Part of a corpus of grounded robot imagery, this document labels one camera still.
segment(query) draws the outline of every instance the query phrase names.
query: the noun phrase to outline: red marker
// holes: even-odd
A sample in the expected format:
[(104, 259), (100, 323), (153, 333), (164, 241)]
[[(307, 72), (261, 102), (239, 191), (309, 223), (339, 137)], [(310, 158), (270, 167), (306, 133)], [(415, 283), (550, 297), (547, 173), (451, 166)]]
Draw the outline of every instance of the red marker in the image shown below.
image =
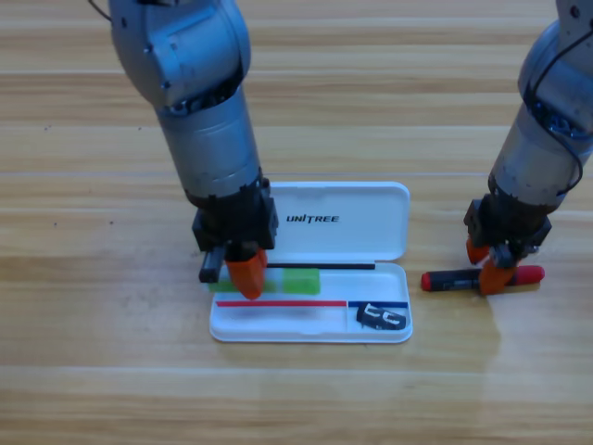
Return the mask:
[[(480, 269), (462, 269), (458, 271), (427, 272), (423, 274), (421, 284), (426, 292), (445, 290), (463, 290), (480, 288)], [(507, 286), (536, 285), (544, 279), (546, 273), (540, 266), (519, 266)]]

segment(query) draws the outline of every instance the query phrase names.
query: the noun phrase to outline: black stripe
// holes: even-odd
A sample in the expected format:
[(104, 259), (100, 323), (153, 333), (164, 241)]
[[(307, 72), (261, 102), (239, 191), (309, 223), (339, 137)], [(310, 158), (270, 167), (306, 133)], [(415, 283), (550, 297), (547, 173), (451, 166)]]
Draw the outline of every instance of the black stripe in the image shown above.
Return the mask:
[(268, 269), (325, 269), (336, 271), (374, 271), (373, 263), (327, 263), (327, 262), (273, 262), (268, 264)]

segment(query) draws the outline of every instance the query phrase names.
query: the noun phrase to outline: black cable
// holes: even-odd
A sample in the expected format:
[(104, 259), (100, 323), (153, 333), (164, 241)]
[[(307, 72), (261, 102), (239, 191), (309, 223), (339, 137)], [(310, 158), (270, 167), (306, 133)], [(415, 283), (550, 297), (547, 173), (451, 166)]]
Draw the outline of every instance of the black cable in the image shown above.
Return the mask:
[(574, 153), (573, 148), (569, 146), (566, 142), (564, 142), (562, 139), (560, 139), (560, 137), (558, 137), (556, 134), (554, 134), (554, 132), (550, 128), (545, 127), (543, 125), (542, 127), (544, 130), (546, 130), (547, 134), (553, 137), (554, 140), (556, 140), (556, 142), (558, 142), (561, 146), (564, 147), (566, 151), (568, 151), (568, 153), (573, 157), (574, 161), (576, 162), (576, 166), (578, 167), (578, 177), (576, 178), (576, 180), (574, 180), (572, 184), (569, 184), (564, 190), (560, 190), (557, 194), (557, 196), (566, 195), (568, 192), (573, 190), (578, 185), (578, 183), (581, 182), (581, 179), (583, 179), (583, 162), (578, 157), (578, 155)]
[(539, 88), (539, 85), (542, 83), (544, 78), (548, 75), (548, 72), (552, 69), (552, 67), (556, 64), (556, 62), (558, 60), (560, 60), (561, 57), (564, 57), (566, 54), (570, 53), (573, 49), (575, 49), (577, 46), (582, 44), (586, 39), (588, 39), (592, 35), (593, 35), (593, 29), (591, 31), (587, 32), (583, 37), (575, 40), (574, 42), (572, 42), (571, 44), (566, 46), (560, 53), (558, 53), (550, 61), (550, 63), (547, 65), (547, 67), (543, 70), (543, 72), (539, 76), (539, 79), (537, 79), (536, 85), (534, 86), (534, 89), (532, 91), (532, 95), (534, 98), (536, 97), (536, 93), (537, 93), (537, 89)]
[[(575, 49), (577, 46), (582, 44), (586, 39), (588, 39), (591, 36), (593, 36), (593, 29), (591, 29), (589, 32), (586, 32), (585, 35), (583, 35), (582, 37), (578, 38), (577, 40), (575, 40), (574, 42), (572, 42), (571, 44), (566, 46), (560, 53), (558, 53), (550, 61), (550, 63), (547, 65), (546, 68), (544, 68), (544, 70), (540, 74), (539, 78), (537, 79), (534, 89), (530, 92), (529, 96), (533, 100), (536, 99), (537, 89), (539, 88), (539, 85), (543, 82), (543, 80), (548, 75), (548, 73), (552, 69), (552, 67), (556, 64), (556, 62), (558, 60), (560, 60), (562, 57), (564, 57), (566, 54), (570, 53), (573, 49)], [(550, 128), (548, 128), (545, 124), (543, 124), (540, 120), (537, 120), (537, 122), (541, 125), (541, 127), (546, 131), (547, 134), (549, 134), (556, 142), (558, 142), (560, 145), (562, 145), (564, 147), (564, 149), (571, 155), (571, 157), (576, 162), (576, 166), (578, 168), (578, 178), (576, 178), (576, 180), (572, 184), (569, 184), (564, 190), (560, 190), (558, 192), (558, 196), (565, 195), (568, 192), (570, 192), (571, 190), (573, 190), (578, 185), (578, 183), (580, 183), (581, 180), (583, 179), (583, 162), (578, 157), (578, 155), (574, 152), (574, 150), (571, 146), (569, 146), (560, 137), (558, 137), (556, 134), (554, 134), (554, 132)]]
[(111, 21), (111, 17), (103, 9), (101, 9), (97, 3), (95, 3), (95, 0), (88, 0), (88, 2), (89, 5), (91, 5), (96, 12), (103, 16), (105, 20)]

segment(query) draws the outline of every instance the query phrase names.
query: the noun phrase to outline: red stripe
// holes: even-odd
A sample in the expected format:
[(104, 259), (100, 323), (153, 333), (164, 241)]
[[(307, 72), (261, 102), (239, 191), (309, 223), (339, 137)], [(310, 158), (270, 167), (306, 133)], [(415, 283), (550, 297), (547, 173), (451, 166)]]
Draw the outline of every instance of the red stripe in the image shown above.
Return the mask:
[(217, 301), (216, 305), (219, 308), (344, 308), (347, 303), (341, 300), (282, 299), (273, 301)]

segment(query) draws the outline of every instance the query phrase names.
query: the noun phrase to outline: green marker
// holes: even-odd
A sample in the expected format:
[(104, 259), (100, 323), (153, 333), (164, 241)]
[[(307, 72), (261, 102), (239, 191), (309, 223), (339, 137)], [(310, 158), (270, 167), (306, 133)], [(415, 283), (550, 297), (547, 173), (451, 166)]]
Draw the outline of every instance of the green marker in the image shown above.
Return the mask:
[[(208, 285), (210, 292), (239, 292), (223, 268), (219, 282)], [(274, 294), (318, 295), (322, 291), (319, 269), (266, 269), (263, 291)]]

